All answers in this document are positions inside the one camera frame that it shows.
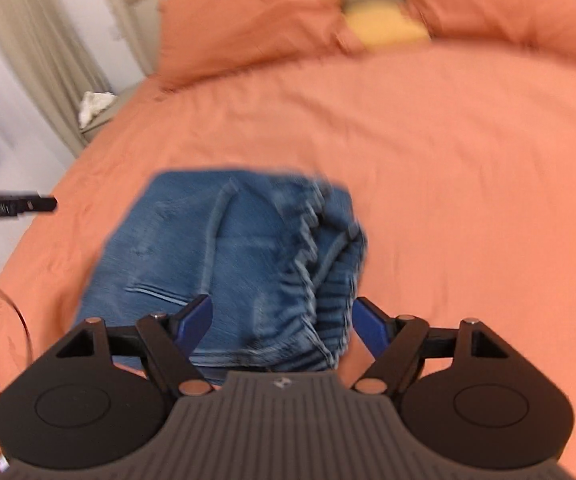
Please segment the blue denim jeans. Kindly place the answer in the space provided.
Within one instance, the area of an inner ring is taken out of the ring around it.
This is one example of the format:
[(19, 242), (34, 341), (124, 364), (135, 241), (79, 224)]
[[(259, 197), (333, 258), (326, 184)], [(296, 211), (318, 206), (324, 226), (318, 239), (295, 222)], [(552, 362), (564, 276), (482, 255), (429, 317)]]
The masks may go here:
[(333, 370), (349, 348), (367, 249), (349, 191), (298, 174), (154, 177), (109, 238), (79, 318), (130, 325), (199, 296), (213, 320), (191, 362), (231, 370)]

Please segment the beige bedside table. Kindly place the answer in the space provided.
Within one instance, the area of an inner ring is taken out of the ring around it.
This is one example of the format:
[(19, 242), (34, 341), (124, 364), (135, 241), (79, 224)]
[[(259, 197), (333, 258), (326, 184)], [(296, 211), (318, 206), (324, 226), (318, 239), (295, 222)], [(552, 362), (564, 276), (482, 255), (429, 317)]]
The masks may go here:
[(96, 136), (98, 136), (99, 132), (113, 121), (114, 117), (119, 114), (120, 110), (130, 102), (130, 99), (134, 96), (138, 88), (139, 84), (134, 84), (134, 86), (116, 94), (118, 98), (116, 99), (116, 102), (108, 108), (108, 110), (105, 110), (102, 114), (98, 115), (85, 129), (81, 130), (79, 127), (80, 135), (86, 145), (92, 143)]

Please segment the white crumpled cloth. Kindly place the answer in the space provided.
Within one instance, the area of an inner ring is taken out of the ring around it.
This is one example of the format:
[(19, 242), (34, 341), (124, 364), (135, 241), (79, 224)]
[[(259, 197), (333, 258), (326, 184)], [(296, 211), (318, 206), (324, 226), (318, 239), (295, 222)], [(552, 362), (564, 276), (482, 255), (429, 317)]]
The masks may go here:
[(79, 108), (79, 127), (81, 130), (88, 127), (102, 112), (116, 102), (118, 97), (112, 92), (85, 91)]

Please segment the orange bed duvet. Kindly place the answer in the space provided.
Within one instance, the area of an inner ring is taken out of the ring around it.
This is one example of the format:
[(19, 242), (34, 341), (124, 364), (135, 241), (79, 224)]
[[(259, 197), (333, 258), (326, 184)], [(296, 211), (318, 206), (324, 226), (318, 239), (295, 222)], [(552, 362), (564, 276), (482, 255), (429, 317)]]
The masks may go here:
[(359, 291), (435, 325), (487, 323), (570, 398), (576, 475), (576, 64), (433, 41), (147, 79), (73, 162), (0, 274), (0, 390), (71, 326), (102, 245), (154, 174), (247, 167), (344, 185)]

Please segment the beige curtain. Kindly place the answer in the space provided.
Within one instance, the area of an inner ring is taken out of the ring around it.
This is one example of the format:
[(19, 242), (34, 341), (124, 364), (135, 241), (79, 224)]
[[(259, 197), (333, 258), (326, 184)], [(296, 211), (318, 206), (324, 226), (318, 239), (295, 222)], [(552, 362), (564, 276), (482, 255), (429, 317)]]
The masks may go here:
[(79, 127), (84, 94), (110, 84), (75, 32), (59, 0), (0, 0), (0, 48), (28, 95), (78, 156), (87, 141)]

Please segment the yellow pillow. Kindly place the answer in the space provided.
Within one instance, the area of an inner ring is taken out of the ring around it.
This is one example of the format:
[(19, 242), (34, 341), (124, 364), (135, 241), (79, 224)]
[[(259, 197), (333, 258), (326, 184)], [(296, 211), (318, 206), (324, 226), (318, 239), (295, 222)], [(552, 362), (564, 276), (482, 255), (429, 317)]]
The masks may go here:
[(347, 26), (367, 50), (379, 50), (431, 39), (428, 29), (409, 16), (399, 3), (368, 1), (345, 11)]

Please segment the orange pillow left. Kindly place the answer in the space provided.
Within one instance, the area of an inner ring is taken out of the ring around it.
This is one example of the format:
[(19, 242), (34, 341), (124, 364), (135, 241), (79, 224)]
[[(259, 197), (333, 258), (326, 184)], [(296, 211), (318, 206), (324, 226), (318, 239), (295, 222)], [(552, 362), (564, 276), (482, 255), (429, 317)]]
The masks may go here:
[(157, 76), (165, 90), (233, 70), (364, 49), (342, 0), (161, 0)]

